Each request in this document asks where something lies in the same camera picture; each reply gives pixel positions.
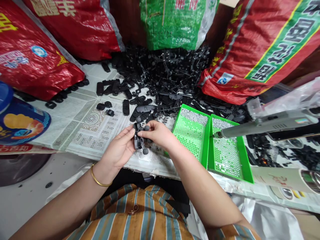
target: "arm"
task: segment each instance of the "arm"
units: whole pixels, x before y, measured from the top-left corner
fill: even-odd
[[[93,173],[102,184],[110,184],[135,152],[132,125],[109,144]],[[78,228],[107,190],[87,171],[74,184],[51,200],[27,221],[10,239],[62,239]]]
[[[208,236],[213,237],[216,228],[229,224],[239,224],[254,231],[216,180],[164,124],[150,121],[147,125],[150,130],[138,135],[153,140],[169,153]]]

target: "woman's right hand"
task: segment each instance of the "woman's right hand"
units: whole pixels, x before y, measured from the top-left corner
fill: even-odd
[[[147,126],[150,129],[138,132],[138,136],[151,139],[165,151],[180,143],[176,136],[163,123],[152,120],[147,123]]]

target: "floor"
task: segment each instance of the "floor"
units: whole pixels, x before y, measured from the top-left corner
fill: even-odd
[[[44,206],[45,200],[63,181],[88,162],[92,160],[70,153],[52,154],[48,162],[30,178],[15,185],[0,187],[0,240],[12,236]],[[187,221],[190,232],[199,236],[193,213]]]

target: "woman's hand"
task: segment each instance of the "woman's hand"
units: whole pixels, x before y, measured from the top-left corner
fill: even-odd
[[[108,167],[120,170],[136,151],[134,148],[135,130],[133,125],[121,131],[109,144],[101,158],[101,162]]]
[[[152,120],[148,122],[147,126],[150,129],[138,132],[139,137],[151,139],[165,151],[180,144],[176,136],[163,123]]]

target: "striped shirt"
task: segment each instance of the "striped shirt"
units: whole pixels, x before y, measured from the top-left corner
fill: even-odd
[[[70,233],[67,240],[87,239],[199,239],[188,231],[186,218],[166,200],[172,196],[151,185],[128,184],[100,200],[90,222]],[[215,239],[260,239],[239,225],[218,229]]]

